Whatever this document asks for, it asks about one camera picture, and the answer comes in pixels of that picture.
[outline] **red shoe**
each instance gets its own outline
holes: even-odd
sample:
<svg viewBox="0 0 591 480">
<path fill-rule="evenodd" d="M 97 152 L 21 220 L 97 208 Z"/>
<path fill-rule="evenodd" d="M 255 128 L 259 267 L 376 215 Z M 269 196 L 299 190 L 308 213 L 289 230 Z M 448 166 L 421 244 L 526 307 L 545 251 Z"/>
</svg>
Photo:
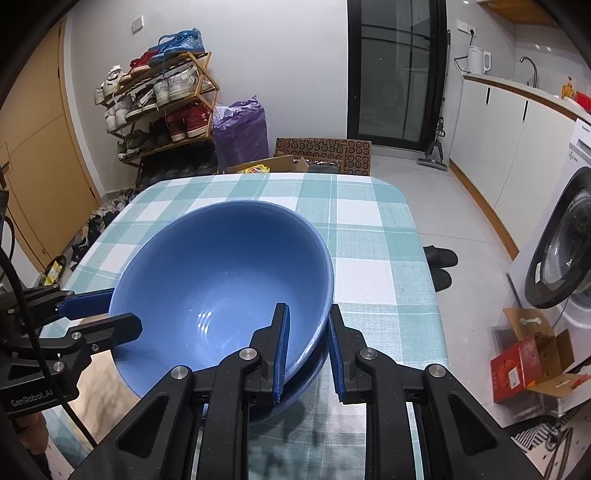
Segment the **red shoe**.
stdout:
<svg viewBox="0 0 591 480">
<path fill-rule="evenodd" d="M 150 67 L 148 65 L 148 61 L 158 53 L 158 50 L 148 50 L 145 51 L 144 54 L 138 58 L 134 59 L 129 63 L 131 70 L 129 74 L 133 77 L 139 75 L 140 73 L 147 72 Z"/>
<path fill-rule="evenodd" d="M 187 129 L 185 128 L 184 118 L 179 115 L 179 113 L 179 111 L 176 111 L 166 117 L 166 123 L 170 130 L 170 138 L 173 142 L 178 142 L 187 138 Z"/>
<path fill-rule="evenodd" d="M 210 112 L 204 104 L 201 102 L 194 103 L 183 114 L 187 122 L 187 135 L 189 137 L 198 137 L 207 132 Z"/>
</svg>

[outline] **plaid tablecloth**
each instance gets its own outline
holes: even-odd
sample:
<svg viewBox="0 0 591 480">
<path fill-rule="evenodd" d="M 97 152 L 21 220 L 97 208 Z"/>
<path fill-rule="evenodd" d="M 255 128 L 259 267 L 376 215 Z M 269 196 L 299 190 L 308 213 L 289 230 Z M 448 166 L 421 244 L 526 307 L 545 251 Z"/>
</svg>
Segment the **plaid tablecloth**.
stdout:
<svg viewBox="0 0 591 480">
<path fill-rule="evenodd" d="M 162 181 L 138 195 L 91 247 L 66 285 L 77 293 L 114 287 L 141 245 L 186 212 L 231 199 L 278 203 L 308 219 L 328 246 L 335 302 L 369 346 L 416 368 L 447 365 L 443 328 L 421 239 L 398 188 L 371 177 L 237 174 Z M 62 336 L 58 320 L 43 336 Z M 412 409 L 412 436 L 422 474 Z M 85 449 L 61 407 L 47 413 L 57 446 L 76 463 Z M 282 414 L 250 428 L 251 479 L 362 479 L 365 406 L 338 402 L 330 362 Z"/>
</svg>

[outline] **washing machine door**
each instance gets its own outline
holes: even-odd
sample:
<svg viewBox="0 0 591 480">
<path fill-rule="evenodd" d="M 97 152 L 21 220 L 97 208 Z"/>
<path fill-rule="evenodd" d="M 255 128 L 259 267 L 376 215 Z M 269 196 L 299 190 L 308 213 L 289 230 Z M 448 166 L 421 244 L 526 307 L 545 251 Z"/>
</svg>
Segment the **washing machine door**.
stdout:
<svg viewBox="0 0 591 480">
<path fill-rule="evenodd" d="M 591 168 L 570 180 L 532 258 L 525 298 L 549 309 L 591 286 Z"/>
</svg>

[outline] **washing machine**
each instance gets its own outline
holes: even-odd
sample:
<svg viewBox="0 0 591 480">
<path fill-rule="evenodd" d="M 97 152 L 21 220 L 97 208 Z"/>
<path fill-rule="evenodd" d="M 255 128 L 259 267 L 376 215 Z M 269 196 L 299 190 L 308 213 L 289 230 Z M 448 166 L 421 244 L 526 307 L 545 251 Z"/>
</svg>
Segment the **washing machine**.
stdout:
<svg viewBox="0 0 591 480">
<path fill-rule="evenodd" d="M 509 276 L 524 308 L 544 309 L 556 333 L 569 329 L 569 369 L 590 358 L 591 127 L 580 119 L 556 191 Z"/>
</svg>

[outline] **floor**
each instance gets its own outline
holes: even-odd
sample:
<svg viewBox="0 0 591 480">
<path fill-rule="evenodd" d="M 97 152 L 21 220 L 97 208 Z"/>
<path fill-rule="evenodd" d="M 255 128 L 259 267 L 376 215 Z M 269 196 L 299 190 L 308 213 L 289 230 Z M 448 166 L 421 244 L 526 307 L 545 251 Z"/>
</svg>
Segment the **floor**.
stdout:
<svg viewBox="0 0 591 480">
<path fill-rule="evenodd" d="M 532 416 L 539 409 L 534 395 L 508 405 L 492 401 L 489 363 L 515 342 L 502 309 L 516 301 L 506 277 L 511 257 L 488 220 L 450 171 L 374 155 L 371 174 L 402 190 L 423 245 L 458 256 L 448 269 L 452 286 L 437 294 L 451 372 L 501 426 Z"/>
</svg>

